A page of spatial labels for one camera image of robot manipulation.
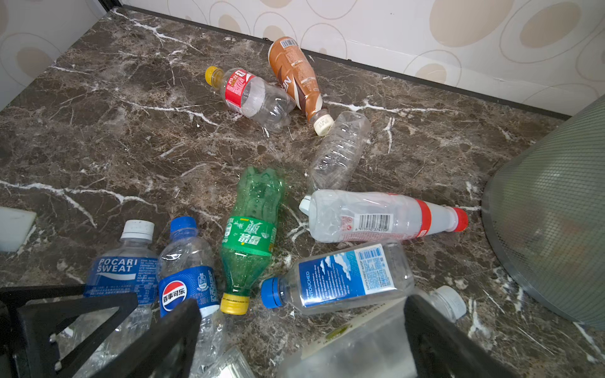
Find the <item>pepsi label bottle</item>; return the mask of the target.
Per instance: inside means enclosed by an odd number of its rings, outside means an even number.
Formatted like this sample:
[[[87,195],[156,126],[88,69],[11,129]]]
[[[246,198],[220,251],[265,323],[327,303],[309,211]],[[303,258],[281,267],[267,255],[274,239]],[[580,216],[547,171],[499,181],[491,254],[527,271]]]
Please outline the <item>pepsi label bottle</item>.
[[[214,255],[199,236],[193,217],[170,223],[170,242],[159,258],[159,309],[164,317],[182,302],[193,299],[202,316],[191,375],[200,377],[224,353],[225,318],[219,310]]]

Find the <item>pocari sweat bottle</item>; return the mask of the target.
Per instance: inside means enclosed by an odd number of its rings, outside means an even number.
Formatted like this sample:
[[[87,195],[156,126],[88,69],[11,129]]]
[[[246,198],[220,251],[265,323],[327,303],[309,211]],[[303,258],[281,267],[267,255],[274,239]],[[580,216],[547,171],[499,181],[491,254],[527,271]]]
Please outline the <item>pocari sweat bottle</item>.
[[[151,326],[159,275],[158,254],[150,249],[153,235],[153,223],[129,220],[124,225],[119,247],[93,261],[84,297],[135,293],[138,306],[93,352],[75,374],[76,377],[94,375]]]

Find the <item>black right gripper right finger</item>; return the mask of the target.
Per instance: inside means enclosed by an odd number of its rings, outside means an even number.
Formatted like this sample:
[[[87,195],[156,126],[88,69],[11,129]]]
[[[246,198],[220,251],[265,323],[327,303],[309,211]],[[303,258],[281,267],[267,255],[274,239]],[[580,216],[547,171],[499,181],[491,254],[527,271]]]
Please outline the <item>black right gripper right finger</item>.
[[[403,307],[419,377],[515,377],[419,295]]]

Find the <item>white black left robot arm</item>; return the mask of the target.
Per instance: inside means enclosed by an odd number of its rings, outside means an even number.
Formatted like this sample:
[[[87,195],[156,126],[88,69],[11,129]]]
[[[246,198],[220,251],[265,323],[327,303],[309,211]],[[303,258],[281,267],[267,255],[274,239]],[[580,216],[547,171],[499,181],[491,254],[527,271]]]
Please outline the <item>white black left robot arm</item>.
[[[23,209],[1,207],[1,252],[17,252],[29,235],[36,213]]]

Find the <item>green sprite bottle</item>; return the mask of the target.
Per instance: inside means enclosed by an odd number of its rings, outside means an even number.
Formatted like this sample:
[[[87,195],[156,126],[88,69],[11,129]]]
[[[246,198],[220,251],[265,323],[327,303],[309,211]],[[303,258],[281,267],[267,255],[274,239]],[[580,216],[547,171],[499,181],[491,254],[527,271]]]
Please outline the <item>green sprite bottle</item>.
[[[252,288],[273,258],[284,193],[285,181],[274,169],[259,171],[249,167],[242,173],[222,239],[226,280],[222,313],[247,313]]]

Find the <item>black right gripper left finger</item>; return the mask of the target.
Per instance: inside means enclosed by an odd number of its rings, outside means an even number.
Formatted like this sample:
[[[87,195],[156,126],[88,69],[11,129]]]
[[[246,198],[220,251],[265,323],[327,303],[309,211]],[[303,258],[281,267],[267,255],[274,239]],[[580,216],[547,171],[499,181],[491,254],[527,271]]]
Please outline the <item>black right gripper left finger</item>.
[[[73,377],[138,306],[134,293],[85,298],[84,286],[1,289],[1,375]],[[60,332],[99,310],[113,314],[65,357]],[[201,314],[188,299],[95,373],[97,377],[187,377],[195,354]]]

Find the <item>red cap white bottle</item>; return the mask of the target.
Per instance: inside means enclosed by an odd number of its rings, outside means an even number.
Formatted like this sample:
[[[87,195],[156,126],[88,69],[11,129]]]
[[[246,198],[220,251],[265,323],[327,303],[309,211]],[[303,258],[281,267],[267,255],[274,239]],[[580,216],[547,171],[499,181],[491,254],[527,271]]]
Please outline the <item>red cap white bottle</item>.
[[[320,243],[417,239],[462,232],[469,225],[463,209],[381,192],[318,190],[305,196],[299,209]]]

